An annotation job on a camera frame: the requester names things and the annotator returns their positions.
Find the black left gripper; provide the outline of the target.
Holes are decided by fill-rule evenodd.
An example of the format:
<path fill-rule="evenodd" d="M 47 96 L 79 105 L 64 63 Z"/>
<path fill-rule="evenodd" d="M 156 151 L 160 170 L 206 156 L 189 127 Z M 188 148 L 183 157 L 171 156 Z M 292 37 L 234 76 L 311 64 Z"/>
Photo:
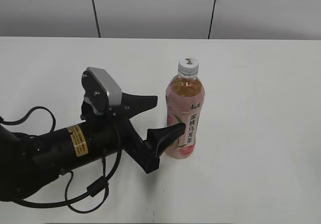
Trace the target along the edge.
<path fill-rule="evenodd" d="M 159 168 L 159 157 L 180 136 L 186 125 L 178 123 L 161 129 L 148 129 L 142 140 L 130 119 L 157 106 L 155 95 L 122 94 L 121 105 L 110 107 L 103 115 L 96 115 L 92 107 L 83 101 L 81 119 L 93 129 L 93 144 L 108 144 L 120 155 L 124 150 L 144 171 L 151 173 Z"/>

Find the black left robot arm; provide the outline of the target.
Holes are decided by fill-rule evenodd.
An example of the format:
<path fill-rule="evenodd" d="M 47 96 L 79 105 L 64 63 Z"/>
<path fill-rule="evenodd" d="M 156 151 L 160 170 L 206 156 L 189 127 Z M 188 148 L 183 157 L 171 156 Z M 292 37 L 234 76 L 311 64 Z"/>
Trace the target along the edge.
<path fill-rule="evenodd" d="M 148 129 L 143 140 L 131 118 L 157 105 L 156 96 L 124 94 L 119 106 L 97 115 L 88 103 L 82 104 L 82 122 L 32 136 L 13 133 L 10 122 L 1 121 L 1 201 L 31 208 L 56 208 L 56 203 L 28 203 L 27 198 L 65 173 L 112 154 L 126 152 L 145 173 L 159 168 L 166 148 L 185 132 L 178 123 L 161 129 Z"/>

